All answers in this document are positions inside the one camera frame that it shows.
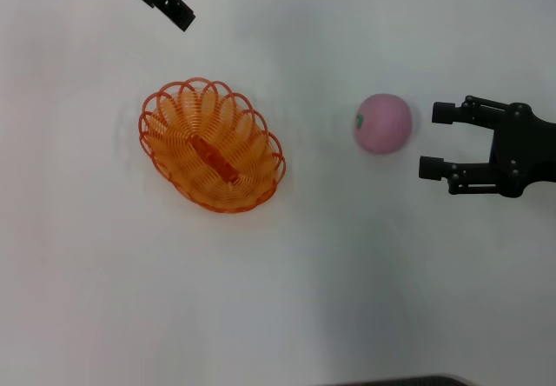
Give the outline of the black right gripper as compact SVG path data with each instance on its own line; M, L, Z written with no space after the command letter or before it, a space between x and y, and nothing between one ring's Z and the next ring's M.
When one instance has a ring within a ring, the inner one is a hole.
M448 193L498 194L517 198L533 183L555 181L555 124L524 103L505 104L476 96L464 102L435 102L433 123L467 123L494 129L488 163L450 163L422 156L419 178L447 180Z

